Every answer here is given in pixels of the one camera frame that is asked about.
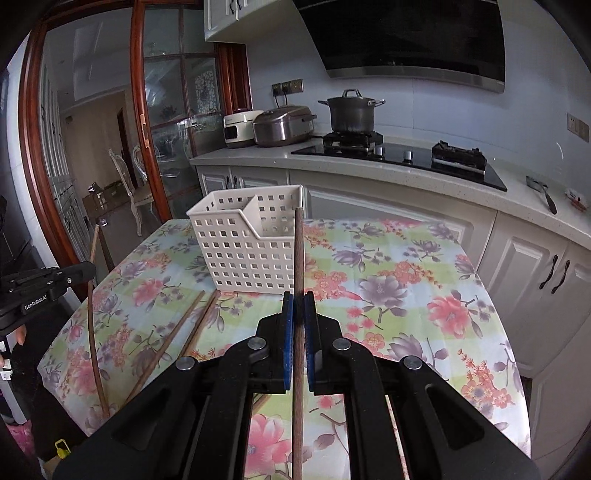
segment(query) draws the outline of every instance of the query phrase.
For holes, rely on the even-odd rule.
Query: glass door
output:
[[[203,198],[189,159],[225,146],[216,53],[214,45],[205,42],[203,29],[202,9],[145,6],[145,113],[140,124],[146,145],[151,139],[148,150],[155,157],[173,218],[185,218]]]

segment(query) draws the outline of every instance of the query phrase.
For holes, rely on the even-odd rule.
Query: black cabinet handle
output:
[[[560,279],[560,283],[552,289],[552,295],[554,295],[556,293],[556,290],[558,290],[560,288],[560,286],[564,283],[564,280],[566,279],[566,272],[568,272],[569,267],[570,267],[570,260],[567,260],[566,265],[564,266],[564,274],[562,275],[562,278]]]
[[[554,258],[552,259],[552,269],[550,270],[550,275],[548,275],[548,278],[546,278],[546,281],[543,281],[540,284],[540,290],[542,288],[544,288],[546,286],[546,284],[550,281],[550,279],[552,278],[552,275],[554,275],[554,267],[556,266],[556,262],[558,261],[558,255],[555,255]]]

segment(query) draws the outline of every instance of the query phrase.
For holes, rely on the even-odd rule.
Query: white plastic basket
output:
[[[218,190],[187,212],[218,290],[293,291],[302,202],[301,185]]]

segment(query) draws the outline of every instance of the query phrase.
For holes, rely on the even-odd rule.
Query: metal rivet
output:
[[[349,348],[351,348],[351,342],[349,342],[346,338],[337,338],[333,342],[333,347],[336,350],[349,350]]]
[[[263,348],[265,348],[265,345],[267,344],[267,341],[264,338],[261,337],[252,337],[249,341],[248,341],[248,348],[250,348],[251,350],[261,350]]]
[[[195,359],[192,356],[182,356],[174,364],[179,370],[191,370],[195,366]]]
[[[405,356],[402,360],[404,366],[410,370],[418,370],[423,366],[423,361],[414,355]]]

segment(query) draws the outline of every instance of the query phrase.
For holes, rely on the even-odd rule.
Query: table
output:
[[[414,220],[307,220],[306,290],[318,313],[337,319],[345,337],[374,355],[417,355],[526,454],[530,428],[521,380],[494,306],[452,232]],[[103,385],[116,412],[163,339],[206,292],[150,379],[177,357],[214,290],[188,220],[161,226],[94,292]],[[207,360],[252,336],[281,296],[223,293],[192,355]],[[87,433],[100,426],[90,364],[86,303],[39,364],[44,385]],[[349,477],[343,401],[307,393],[306,479]],[[258,398],[251,423],[248,478],[291,478],[291,395]]]

